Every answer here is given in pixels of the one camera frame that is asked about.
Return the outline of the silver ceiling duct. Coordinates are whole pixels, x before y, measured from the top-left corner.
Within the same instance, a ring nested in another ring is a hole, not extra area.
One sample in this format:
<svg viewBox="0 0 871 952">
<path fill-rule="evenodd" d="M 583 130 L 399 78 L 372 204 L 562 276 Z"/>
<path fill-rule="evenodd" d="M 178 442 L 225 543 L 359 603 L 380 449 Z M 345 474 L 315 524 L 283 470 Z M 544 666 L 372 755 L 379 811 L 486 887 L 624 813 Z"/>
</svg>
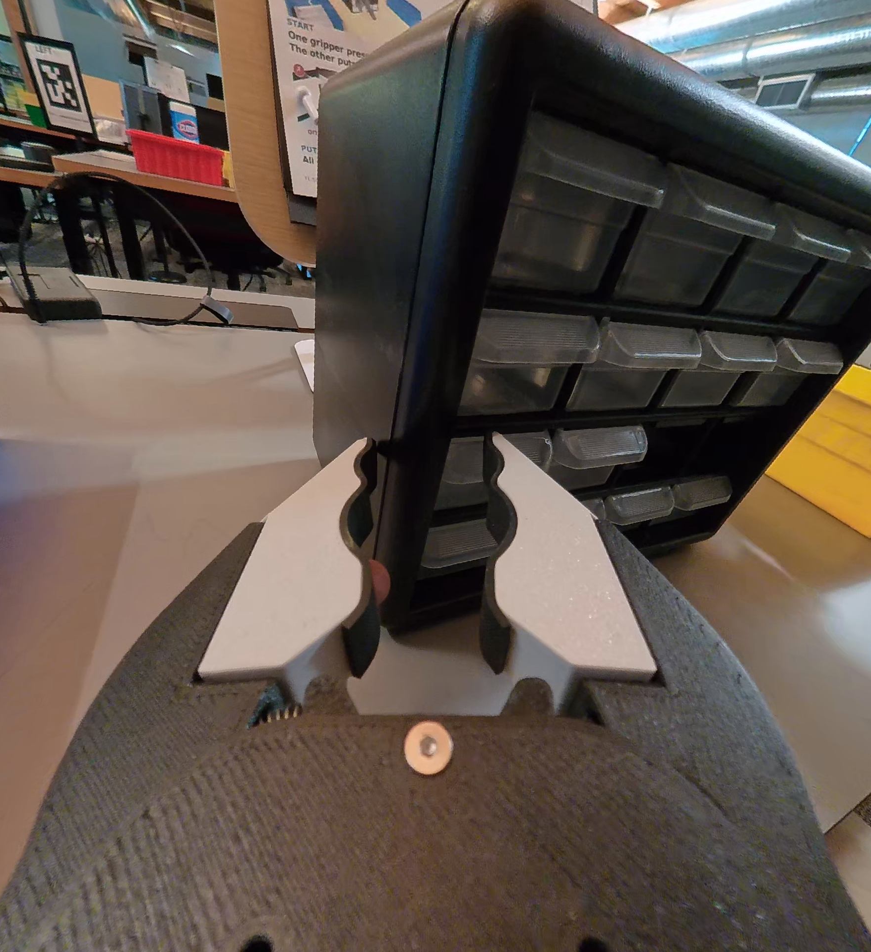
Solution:
<svg viewBox="0 0 871 952">
<path fill-rule="evenodd" d="M 689 2 L 618 28 L 753 102 L 763 77 L 816 74 L 786 113 L 871 109 L 871 1 Z"/>
</svg>

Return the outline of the wooden background table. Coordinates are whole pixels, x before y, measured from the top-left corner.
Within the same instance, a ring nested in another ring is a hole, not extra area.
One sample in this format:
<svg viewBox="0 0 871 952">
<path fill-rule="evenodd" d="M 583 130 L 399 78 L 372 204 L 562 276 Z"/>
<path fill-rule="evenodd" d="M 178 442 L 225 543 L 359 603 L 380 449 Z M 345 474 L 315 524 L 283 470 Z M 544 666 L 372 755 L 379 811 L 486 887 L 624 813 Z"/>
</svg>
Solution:
<svg viewBox="0 0 871 952">
<path fill-rule="evenodd" d="M 239 208 L 236 192 L 227 187 L 140 173 L 129 155 L 95 150 L 58 154 L 53 166 L 61 175 L 83 175 L 105 181 L 119 224 L 124 260 L 132 280 L 150 277 L 146 268 L 137 222 L 151 226 L 157 259 L 169 262 L 167 252 L 174 237 L 186 246 L 184 260 L 209 263 L 228 259 L 218 268 L 223 273 L 237 271 L 235 248 L 251 238 L 250 227 Z"/>
</svg>

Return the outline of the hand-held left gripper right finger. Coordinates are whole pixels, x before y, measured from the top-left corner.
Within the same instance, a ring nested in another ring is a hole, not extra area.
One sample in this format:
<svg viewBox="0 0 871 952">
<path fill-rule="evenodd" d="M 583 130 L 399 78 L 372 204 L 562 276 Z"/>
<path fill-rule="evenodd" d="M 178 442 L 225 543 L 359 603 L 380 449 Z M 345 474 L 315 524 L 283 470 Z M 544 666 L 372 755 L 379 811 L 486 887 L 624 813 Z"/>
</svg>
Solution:
<svg viewBox="0 0 871 952">
<path fill-rule="evenodd" d="M 483 446 L 486 526 L 479 648 L 511 684 L 545 684 L 554 709 L 588 680 L 646 684 L 657 662 L 598 520 L 504 435 Z"/>
</svg>

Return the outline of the white wall vent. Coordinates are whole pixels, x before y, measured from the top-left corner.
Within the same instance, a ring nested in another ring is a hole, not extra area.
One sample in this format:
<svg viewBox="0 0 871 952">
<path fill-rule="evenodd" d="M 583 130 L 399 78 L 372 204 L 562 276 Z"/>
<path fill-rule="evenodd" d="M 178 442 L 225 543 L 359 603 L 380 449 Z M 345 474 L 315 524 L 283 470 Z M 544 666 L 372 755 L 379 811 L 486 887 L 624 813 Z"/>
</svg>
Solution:
<svg viewBox="0 0 871 952">
<path fill-rule="evenodd" d="M 763 77 L 758 82 L 753 102 L 768 111 L 796 111 L 809 103 L 815 80 L 814 72 Z"/>
</svg>

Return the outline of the red plastic bin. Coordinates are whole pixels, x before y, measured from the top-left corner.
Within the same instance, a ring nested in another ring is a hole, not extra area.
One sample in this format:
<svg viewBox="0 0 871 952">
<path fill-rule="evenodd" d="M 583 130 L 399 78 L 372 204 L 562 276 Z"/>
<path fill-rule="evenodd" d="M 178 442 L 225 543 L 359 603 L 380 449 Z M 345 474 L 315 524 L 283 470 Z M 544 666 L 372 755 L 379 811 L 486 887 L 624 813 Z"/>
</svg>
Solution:
<svg viewBox="0 0 871 952">
<path fill-rule="evenodd" d="M 224 186 L 222 150 L 138 129 L 129 129 L 127 136 L 138 172 Z"/>
</svg>

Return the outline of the curved wooden board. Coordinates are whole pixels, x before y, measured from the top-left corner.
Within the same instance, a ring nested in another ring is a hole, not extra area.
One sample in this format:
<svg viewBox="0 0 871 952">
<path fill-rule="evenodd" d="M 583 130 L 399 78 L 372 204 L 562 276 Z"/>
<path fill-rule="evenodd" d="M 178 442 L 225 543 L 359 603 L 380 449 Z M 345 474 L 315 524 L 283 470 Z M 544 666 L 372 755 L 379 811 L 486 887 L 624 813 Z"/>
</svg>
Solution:
<svg viewBox="0 0 871 952">
<path fill-rule="evenodd" d="M 285 190 L 268 3 L 215 1 L 214 8 L 239 208 L 273 253 L 313 267 L 315 226 L 291 220 Z"/>
</svg>

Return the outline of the clear pulled-out small drawer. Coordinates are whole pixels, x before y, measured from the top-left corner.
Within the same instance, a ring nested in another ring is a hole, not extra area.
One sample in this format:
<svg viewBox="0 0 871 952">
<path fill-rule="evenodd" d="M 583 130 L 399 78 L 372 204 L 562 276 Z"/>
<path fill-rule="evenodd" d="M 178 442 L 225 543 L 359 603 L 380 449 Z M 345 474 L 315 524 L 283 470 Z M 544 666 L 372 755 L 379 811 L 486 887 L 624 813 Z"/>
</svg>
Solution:
<svg viewBox="0 0 871 952">
<path fill-rule="evenodd" d="M 648 448 L 641 424 L 557 429 L 548 474 L 568 490 L 604 485 L 615 468 L 640 463 Z"/>
</svg>

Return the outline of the grey desk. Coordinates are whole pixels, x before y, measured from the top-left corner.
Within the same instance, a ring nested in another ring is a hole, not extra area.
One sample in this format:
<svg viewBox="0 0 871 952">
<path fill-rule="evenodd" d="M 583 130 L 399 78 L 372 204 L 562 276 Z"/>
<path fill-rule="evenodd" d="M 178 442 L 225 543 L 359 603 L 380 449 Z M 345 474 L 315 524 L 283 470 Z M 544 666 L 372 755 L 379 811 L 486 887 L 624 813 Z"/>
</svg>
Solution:
<svg viewBox="0 0 871 952">
<path fill-rule="evenodd" d="M 300 338 L 0 309 L 0 896 L 122 657 L 314 473 Z M 871 931 L 871 540 L 764 478 L 656 566 L 773 708 Z"/>
</svg>

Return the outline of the white instruction poster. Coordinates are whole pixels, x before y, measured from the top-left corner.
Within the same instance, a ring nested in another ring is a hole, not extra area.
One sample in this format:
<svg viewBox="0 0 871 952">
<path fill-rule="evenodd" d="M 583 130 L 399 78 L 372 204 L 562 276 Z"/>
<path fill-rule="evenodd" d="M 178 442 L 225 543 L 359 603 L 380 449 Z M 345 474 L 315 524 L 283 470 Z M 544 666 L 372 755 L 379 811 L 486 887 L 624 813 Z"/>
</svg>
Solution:
<svg viewBox="0 0 871 952">
<path fill-rule="evenodd" d="M 323 86 L 448 1 L 270 1 L 268 13 L 286 173 L 294 197 L 317 197 Z"/>
</svg>

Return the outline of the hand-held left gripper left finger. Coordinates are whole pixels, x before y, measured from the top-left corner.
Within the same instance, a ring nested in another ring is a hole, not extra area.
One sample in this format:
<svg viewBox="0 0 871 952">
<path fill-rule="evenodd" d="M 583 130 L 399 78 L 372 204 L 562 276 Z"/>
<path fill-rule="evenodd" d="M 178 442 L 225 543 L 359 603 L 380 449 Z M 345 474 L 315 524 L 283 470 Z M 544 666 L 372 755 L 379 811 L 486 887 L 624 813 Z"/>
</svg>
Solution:
<svg viewBox="0 0 871 952">
<path fill-rule="evenodd" d="M 317 678 L 366 674 L 380 642 L 365 552 L 376 478 L 363 437 L 271 511 L 196 669 L 204 683 L 271 680 L 300 704 Z"/>
</svg>

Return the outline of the black adapter box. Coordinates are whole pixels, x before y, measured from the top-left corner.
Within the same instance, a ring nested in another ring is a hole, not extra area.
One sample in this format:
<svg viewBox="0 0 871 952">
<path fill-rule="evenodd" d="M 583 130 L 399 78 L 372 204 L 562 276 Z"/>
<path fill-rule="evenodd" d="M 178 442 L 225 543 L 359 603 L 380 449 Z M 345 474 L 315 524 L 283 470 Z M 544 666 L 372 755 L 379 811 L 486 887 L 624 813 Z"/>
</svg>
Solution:
<svg viewBox="0 0 871 952">
<path fill-rule="evenodd" d="M 27 268 L 30 284 L 21 273 L 9 268 L 9 278 L 25 313 L 39 324 L 98 321 L 101 304 L 85 284 L 68 268 Z"/>
</svg>

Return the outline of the framed marker sign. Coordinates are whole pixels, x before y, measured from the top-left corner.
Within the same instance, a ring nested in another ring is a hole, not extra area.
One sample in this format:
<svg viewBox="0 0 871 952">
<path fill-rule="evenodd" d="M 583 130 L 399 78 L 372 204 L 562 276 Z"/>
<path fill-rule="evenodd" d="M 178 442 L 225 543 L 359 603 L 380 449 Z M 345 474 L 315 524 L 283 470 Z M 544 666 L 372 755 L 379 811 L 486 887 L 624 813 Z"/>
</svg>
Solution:
<svg viewBox="0 0 871 952">
<path fill-rule="evenodd" d="M 73 44 L 22 31 L 16 37 L 46 126 L 55 132 L 97 141 L 96 124 Z"/>
</svg>

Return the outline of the yellow plastic bin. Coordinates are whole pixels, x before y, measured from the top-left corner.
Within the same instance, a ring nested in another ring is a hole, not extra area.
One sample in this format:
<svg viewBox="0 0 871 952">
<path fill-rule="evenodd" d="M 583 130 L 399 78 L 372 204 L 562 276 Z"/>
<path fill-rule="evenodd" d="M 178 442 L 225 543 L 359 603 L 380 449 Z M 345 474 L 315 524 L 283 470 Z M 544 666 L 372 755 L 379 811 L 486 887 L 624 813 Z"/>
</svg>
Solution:
<svg viewBox="0 0 871 952">
<path fill-rule="evenodd" d="M 871 370 L 854 366 L 766 475 L 871 539 Z"/>
</svg>

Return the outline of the black small-parts drawer cabinet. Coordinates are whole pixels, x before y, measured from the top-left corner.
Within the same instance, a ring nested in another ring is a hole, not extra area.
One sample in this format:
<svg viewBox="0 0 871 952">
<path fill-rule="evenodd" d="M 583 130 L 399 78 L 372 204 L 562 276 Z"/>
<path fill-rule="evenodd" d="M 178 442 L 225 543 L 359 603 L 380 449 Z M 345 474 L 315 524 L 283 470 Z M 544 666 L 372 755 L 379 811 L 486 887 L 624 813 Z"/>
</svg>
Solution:
<svg viewBox="0 0 871 952">
<path fill-rule="evenodd" d="M 572 2 L 445 7 L 320 105 L 313 440 L 323 464 L 362 436 L 379 447 L 372 554 L 393 632 L 481 598 L 486 562 L 418 571 L 534 114 L 871 234 L 871 168 Z M 749 490 L 870 342 L 852 331 Z"/>
</svg>

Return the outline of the set of clear cabinet drawers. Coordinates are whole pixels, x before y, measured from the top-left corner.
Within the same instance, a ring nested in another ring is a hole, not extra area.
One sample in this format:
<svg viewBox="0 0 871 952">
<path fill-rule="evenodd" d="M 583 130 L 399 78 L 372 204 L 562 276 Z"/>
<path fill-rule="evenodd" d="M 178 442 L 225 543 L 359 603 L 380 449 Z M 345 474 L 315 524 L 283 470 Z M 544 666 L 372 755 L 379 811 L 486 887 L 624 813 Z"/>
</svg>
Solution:
<svg viewBox="0 0 871 952">
<path fill-rule="evenodd" d="M 534 114 L 419 578 L 495 548 L 492 429 L 549 475 L 555 430 L 643 425 L 642 462 L 566 490 L 641 547 L 709 538 L 843 371 L 860 303 L 870 233 Z"/>
</svg>

